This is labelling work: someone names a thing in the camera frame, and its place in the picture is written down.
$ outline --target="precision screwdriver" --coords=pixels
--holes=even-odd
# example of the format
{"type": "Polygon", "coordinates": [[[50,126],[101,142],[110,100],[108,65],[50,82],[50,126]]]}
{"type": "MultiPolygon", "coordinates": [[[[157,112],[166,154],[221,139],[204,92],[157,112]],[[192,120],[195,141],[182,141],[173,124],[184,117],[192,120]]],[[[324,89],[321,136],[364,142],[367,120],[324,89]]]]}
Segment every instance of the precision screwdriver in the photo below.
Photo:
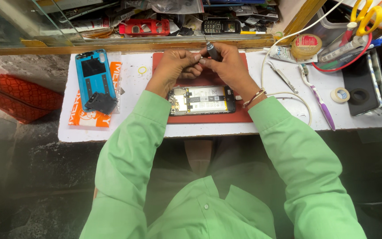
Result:
{"type": "Polygon", "coordinates": [[[209,53],[210,57],[212,57],[212,59],[215,61],[220,61],[219,53],[216,51],[215,46],[213,46],[213,44],[207,40],[206,35],[204,35],[204,38],[206,39],[207,52],[209,53]]]}

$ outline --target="white cable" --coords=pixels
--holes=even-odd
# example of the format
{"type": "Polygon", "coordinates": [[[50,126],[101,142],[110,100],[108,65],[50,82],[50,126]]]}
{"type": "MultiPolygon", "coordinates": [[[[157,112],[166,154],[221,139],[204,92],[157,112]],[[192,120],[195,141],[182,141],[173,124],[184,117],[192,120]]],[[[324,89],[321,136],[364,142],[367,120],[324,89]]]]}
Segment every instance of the white cable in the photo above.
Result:
{"type": "MultiPolygon", "coordinates": [[[[266,58],[268,57],[269,53],[272,51],[273,47],[276,46],[276,45],[277,45],[279,42],[281,42],[282,40],[287,39],[287,38],[292,37],[292,36],[295,36],[295,35],[297,35],[297,34],[303,32],[303,31],[306,31],[307,29],[311,28],[312,26],[314,26],[315,24],[317,24],[318,22],[320,22],[322,19],[324,19],[324,18],[325,18],[328,14],[330,14],[334,9],[336,9],[336,8],[343,2],[343,1],[344,1],[344,0],[341,0],[340,2],[338,2],[337,5],[335,5],[333,8],[331,8],[331,10],[329,10],[325,15],[323,15],[320,19],[318,19],[318,20],[317,20],[316,22],[314,22],[312,25],[306,27],[305,29],[303,29],[303,30],[301,30],[301,31],[298,31],[298,32],[296,32],[296,33],[293,33],[293,34],[291,34],[291,35],[288,35],[288,36],[285,36],[285,37],[279,39],[277,42],[275,42],[275,43],[270,47],[270,49],[269,49],[268,52],[266,53],[266,56],[265,56],[265,58],[263,59],[263,63],[262,63],[262,75],[261,75],[261,78],[260,78],[260,84],[261,84],[261,87],[260,87],[260,88],[263,88],[263,70],[264,70],[264,67],[265,67],[266,58]]],[[[309,105],[306,103],[305,100],[303,100],[302,97],[300,97],[300,96],[298,96],[298,95],[296,95],[296,94],[294,94],[294,93],[292,93],[292,92],[284,92],[284,91],[283,91],[283,92],[276,92],[276,93],[267,94],[267,96],[269,96],[269,95],[275,95],[275,94],[292,94],[292,95],[297,96],[297,97],[298,97],[298,98],[305,104],[305,106],[306,106],[307,109],[309,110],[309,124],[308,124],[308,125],[309,125],[309,126],[311,125],[311,123],[312,123],[312,112],[311,112],[311,110],[310,110],[309,105]]]]}

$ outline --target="orange plastic bag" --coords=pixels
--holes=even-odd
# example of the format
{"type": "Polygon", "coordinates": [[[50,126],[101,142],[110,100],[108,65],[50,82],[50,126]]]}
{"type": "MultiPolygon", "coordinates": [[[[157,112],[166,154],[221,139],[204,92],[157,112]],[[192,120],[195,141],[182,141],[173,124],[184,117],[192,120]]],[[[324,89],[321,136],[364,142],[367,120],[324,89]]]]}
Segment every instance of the orange plastic bag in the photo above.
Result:
{"type": "MultiPolygon", "coordinates": [[[[110,74],[112,75],[114,89],[117,89],[122,63],[118,61],[110,62],[110,74]]],[[[72,113],[69,118],[69,125],[82,125],[94,127],[109,127],[111,115],[103,114],[99,111],[85,112],[82,110],[81,93],[78,90],[72,113]]]]}

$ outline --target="red cloth bag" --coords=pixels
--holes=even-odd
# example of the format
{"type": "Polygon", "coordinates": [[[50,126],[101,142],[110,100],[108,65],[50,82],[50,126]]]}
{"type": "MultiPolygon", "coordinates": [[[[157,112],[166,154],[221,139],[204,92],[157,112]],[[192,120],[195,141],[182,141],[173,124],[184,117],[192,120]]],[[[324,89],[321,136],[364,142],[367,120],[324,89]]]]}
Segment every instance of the red cloth bag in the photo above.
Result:
{"type": "Polygon", "coordinates": [[[63,96],[40,85],[0,75],[0,109],[19,122],[32,122],[61,107],[63,96]]]}

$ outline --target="masking tape roll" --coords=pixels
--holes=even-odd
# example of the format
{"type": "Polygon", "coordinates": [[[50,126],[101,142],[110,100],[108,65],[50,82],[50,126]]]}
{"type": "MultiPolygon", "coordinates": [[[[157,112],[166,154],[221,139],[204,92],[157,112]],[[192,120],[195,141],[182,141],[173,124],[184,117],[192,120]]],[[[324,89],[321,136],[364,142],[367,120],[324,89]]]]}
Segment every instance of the masking tape roll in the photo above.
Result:
{"type": "Polygon", "coordinates": [[[337,103],[344,103],[350,99],[350,94],[346,89],[339,87],[331,91],[331,98],[337,103]]]}

